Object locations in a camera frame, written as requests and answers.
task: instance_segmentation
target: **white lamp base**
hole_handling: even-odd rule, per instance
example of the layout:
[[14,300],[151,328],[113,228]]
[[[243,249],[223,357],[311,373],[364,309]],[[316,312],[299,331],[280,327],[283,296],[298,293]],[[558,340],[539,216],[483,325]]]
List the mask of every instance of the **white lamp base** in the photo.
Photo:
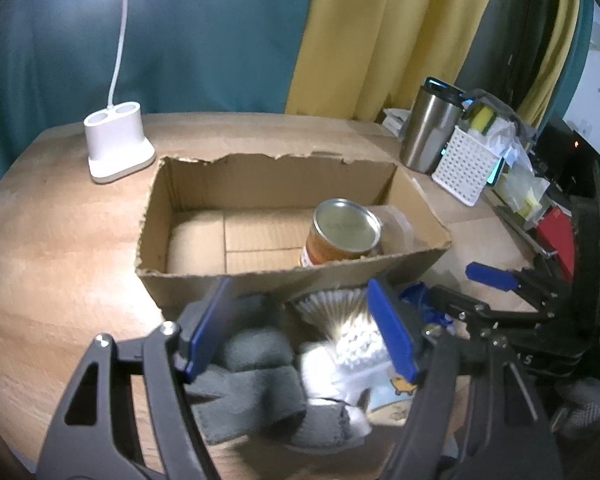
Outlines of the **white lamp base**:
[[98,184],[108,184],[150,166],[155,150],[144,136],[140,105],[129,102],[98,110],[84,120],[89,171]]
[[144,139],[142,143],[124,157],[112,157],[111,160],[92,160],[89,158],[89,171],[96,184],[108,184],[119,178],[144,170],[154,163],[155,149]]

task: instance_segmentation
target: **black device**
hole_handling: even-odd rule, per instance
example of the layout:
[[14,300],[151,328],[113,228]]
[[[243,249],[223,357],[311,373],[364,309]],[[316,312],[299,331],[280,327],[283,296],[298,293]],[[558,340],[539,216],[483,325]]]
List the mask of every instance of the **black device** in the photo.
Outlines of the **black device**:
[[600,154],[560,117],[551,116],[533,151],[536,170],[565,196],[595,198],[593,165],[600,168]]

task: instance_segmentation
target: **desk lamp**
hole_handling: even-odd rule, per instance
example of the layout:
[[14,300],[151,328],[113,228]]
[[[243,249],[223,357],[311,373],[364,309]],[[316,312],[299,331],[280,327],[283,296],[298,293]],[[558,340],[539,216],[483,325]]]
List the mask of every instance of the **desk lamp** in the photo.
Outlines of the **desk lamp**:
[[155,160],[155,149],[144,136],[140,104],[113,104],[125,44],[127,15],[128,0],[122,0],[118,53],[109,86],[107,107],[88,115],[84,120],[89,171],[93,181],[98,184],[113,182],[135,173],[150,166]]

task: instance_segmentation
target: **teal curtain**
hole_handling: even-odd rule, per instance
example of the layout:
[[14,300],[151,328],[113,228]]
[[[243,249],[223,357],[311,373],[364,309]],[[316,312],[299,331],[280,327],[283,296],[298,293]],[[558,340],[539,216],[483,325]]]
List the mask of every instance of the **teal curtain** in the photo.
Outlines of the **teal curtain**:
[[[129,0],[115,102],[284,113],[310,0]],[[122,0],[5,0],[0,178],[52,126],[104,108]]]
[[593,28],[593,7],[593,0],[580,0],[578,21],[576,22],[569,53],[564,61],[564,67],[560,72],[549,105],[538,127],[538,132],[542,132],[553,114],[563,117],[567,113],[567,108],[569,108],[571,99],[573,99],[576,92],[589,53],[591,29]]

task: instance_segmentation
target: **wooden tabletop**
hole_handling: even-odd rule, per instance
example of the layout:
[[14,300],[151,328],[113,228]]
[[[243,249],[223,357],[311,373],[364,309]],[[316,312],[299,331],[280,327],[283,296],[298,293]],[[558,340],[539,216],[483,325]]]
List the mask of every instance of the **wooden tabletop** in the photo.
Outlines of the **wooden tabletop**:
[[[227,151],[330,152],[392,160],[395,137],[381,126],[267,114],[145,116],[158,156],[212,160]],[[42,448],[56,404],[91,339],[147,334],[162,321],[134,274],[139,221],[156,165],[105,186],[90,180],[81,124],[42,134],[0,182],[0,434],[32,460]],[[513,294],[470,283],[473,260],[520,268],[528,249],[484,201],[466,207],[417,176],[438,217],[452,232],[452,249],[425,275],[491,303],[524,308]],[[134,394],[148,465],[161,469],[142,381]],[[459,405],[466,389],[459,383]],[[456,410],[453,425],[460,421]],[[226,479],[376,478],[395,438],[376,428],[364,447],[330,457],[296,454],[277,444],[241,439],[212,448]]]

